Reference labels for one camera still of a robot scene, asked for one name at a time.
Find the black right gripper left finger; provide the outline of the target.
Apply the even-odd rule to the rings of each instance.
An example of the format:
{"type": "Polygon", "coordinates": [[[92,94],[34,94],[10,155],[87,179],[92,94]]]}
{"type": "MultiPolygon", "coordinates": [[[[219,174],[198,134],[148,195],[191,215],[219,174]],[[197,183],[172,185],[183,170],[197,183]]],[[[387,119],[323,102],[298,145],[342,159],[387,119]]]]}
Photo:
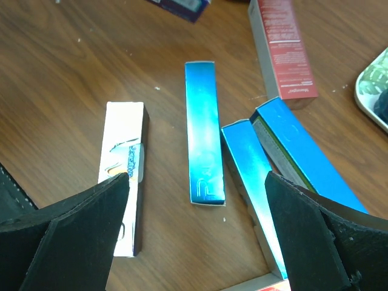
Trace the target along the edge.
{"type": "Polygon", "coordinates": [[[128,195],[120,173],[1,222],[1,290],[105,290],[128,195]]]}

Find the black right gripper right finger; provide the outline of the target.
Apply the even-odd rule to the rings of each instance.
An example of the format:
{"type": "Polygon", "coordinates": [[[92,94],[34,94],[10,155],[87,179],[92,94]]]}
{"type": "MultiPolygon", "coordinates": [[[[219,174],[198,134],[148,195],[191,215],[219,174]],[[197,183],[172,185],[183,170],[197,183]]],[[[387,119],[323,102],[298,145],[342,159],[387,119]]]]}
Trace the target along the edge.
{"type": "Polygon", "coordinates": [[[292,290],[387,290],[387,220],[269,172],[267,199],[292,290]]]}

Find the silver purple toothpaste box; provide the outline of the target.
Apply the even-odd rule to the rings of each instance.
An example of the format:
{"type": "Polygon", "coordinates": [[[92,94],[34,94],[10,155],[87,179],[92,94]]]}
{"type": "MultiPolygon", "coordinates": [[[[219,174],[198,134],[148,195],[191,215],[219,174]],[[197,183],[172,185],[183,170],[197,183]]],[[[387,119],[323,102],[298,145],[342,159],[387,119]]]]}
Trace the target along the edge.
{"type": "Polygon", "coordinates": [[[114,256],[134,258],[142,247],[142,205],[149,114],[143,102],[108,102],[98,181],[120,173],[129,180],[128,201],[114,256]]]}

